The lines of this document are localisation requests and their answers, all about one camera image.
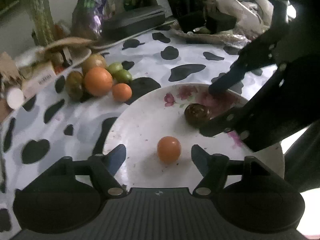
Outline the cow print tablecloth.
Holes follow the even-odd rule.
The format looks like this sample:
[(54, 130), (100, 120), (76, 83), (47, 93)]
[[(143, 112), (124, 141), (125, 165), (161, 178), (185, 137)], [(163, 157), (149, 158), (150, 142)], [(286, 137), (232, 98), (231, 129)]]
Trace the cow print tablecloth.
[[(154, 30), (108, 49), (105, 59), (129, 70), (137, 98), (180, 83), (209, 85), (237, 56), (224, 46), (189, 44), (172, 30)], [(85, 160), (102, 154), (112, 124), (128, 107), (111, 95), (71, 100), (67, 76), (61, 74), (1, 124), (1, 239), (21, 229), (12, 210), (16, 190), (64, 156)]]

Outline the brown mango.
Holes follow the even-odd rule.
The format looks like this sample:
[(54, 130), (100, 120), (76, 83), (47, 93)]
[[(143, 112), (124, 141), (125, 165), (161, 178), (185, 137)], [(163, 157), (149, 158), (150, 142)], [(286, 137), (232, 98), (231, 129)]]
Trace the brown mango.
[(86, 73), (95, 67), (101, 67), (106, 69), (107, 68), (107, 62), (103, 55), (100, 54), (91, 54), (82, 64), (81, 64), (81, 70), (82, 74), (86, 75)]
[(69, 97), (74, 101), (79, 101), (83, 94), (83, 75), (79, 71), (72, 71), (66, 79), (66, 90)]

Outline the dark passion fruit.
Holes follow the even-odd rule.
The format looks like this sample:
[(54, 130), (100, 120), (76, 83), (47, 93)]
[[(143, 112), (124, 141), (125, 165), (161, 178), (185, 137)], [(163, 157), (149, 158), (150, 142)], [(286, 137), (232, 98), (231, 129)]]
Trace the dark passion fruit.
[(199, 103), (191, 103), (184, 110), (186, 122), (193, 127), (199, 128), (208, 122), (211, 118), (210, 109)]

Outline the small orange tangerine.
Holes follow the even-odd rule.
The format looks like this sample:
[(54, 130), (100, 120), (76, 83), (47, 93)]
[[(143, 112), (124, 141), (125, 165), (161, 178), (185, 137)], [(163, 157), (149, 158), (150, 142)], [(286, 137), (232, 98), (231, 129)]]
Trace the small orange tangerine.
[(157, 155), (166, 164), (177, 161), (181, 155), (180, 142), (175, 137), (161, 138), (157, 144)]

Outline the white oval tray left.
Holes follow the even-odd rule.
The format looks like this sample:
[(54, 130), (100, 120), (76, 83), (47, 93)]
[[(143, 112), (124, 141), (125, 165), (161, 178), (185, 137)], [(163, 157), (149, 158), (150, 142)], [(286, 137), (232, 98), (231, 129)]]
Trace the white oval tray left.
[(24, 100), (21, 105), (17, 106), (19, 109), (24, 103), (30, 100), (33, 96), (47, 87), (51, 82), (62, 74), (67, 69), (80, 66), (91, 55), (89, 48), (72, 48), (71, 56), (72, 63), (69, 67), (58, 66), (54, 68), (51, 63), (41, 63), (39, 68), (36, 68), (33, 72), (33, 77), (26, 81), (21, 90), (24, 95)]

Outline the purple foil snack bag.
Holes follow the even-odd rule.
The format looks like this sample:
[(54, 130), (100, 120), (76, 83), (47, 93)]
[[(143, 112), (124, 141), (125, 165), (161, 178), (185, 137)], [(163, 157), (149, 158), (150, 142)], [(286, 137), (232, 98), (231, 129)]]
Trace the purple foil snack bag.
[(73, 36), (90, 40), (101, 39), (107, 0), (78, 0), (72, 13)]

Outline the white pill bottle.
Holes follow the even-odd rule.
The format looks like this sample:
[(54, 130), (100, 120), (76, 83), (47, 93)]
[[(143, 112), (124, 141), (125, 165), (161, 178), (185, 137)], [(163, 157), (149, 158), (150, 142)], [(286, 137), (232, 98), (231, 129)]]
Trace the white pill bottle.
[(11, 109), (16, 110), (24, 104), (24, 94), (19, 88), (11, 87), (7, 91), (6, 101)]

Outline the green lime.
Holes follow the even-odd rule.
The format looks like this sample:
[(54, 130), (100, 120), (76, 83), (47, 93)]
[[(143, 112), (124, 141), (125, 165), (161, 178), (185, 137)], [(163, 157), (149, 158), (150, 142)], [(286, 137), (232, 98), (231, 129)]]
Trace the green lime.
[(123, 65), (120, 62), (114, 62), (112, 64), (110, 64), (106, 70), (112, 75), (114, 76), (114, 74), (116, 74), (118, 71), (123, 69)]
[(128, 70), (121, 69), (114, 74), (114, 78), (117, 83), (130, 83), (132, 81), (132, 75)]

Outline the yellow white medicine box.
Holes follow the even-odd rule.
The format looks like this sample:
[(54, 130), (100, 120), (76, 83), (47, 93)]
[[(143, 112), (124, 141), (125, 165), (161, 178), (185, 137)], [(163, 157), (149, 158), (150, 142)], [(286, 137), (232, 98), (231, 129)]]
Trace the yellow white medicine box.
[(56, 79), (51, 61), (40, 63), (33, 70), (32, 76), (22, 83), (22, 92), (26, 99), (32, 98), (39, 91)]

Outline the large orange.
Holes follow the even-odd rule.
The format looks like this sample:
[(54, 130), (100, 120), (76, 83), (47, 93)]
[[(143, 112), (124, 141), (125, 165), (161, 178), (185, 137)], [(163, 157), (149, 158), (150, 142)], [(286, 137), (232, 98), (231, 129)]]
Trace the large orange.
[(95, 97), (105, 96), (112, 86), (112, 75), (102, 67), (91, 68), (84, 77), (85, 89)]

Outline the black zip case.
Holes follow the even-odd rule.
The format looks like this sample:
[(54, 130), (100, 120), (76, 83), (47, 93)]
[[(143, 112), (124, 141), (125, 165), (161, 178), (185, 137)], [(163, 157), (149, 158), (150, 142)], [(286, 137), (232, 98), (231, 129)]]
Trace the black zip case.
[(133, 9), (105, 20), (102, 24), (101, 36), (110, 41), (122, 40), (157, 27), (165, 20), (164, 8), (160, 5)]

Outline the white floral plate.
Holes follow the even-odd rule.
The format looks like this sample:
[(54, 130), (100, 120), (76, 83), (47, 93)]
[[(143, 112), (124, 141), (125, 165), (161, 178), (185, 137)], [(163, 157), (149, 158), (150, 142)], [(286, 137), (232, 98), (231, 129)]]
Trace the white floral plate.
[[(191, 160), (191, 148), (197, 144), (209, 154), (221, 153), (232, 160), (243, 160), (253, 155), (284, 176), (284, 157), (280, 144), (274, 144), (259, 152), (252, 152), (240, 142), (235, 132), (205, 137), (190, 126), (184, 117), (185, 108), (191, 103), (210, 105), (208, 85), (180, 83), (153, 90), (132, 102), (116, 119), (106, 137), (103, 153), (108, 154), (116, 146), (126, 148), (126, 160), (115, 178), (128, 189), (132, 187), (173, 188), (189, 190), (203, 176)], [(181, 143), (181, 155), (172, 164), (160, 161), (157, 144), (166, 136), (175, 137)]]

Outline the brown paper envelope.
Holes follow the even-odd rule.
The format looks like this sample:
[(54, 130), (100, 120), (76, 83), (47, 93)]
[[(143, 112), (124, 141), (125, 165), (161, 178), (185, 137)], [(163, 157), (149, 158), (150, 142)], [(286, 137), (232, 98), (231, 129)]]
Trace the brown paper envelope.
[(87, 38), (81, 38), (81, 37), (66, 37), (57, 41), (52, 42), (51, 44), (41, 48), (39, 50), (39, 53), (45, 53), (48, 50), (51, 50), (53, 48), (57, 47), (81, 47), (81, 46), (89, 46), (92, 44), (97, 43), (97, 40), (90, 40)]

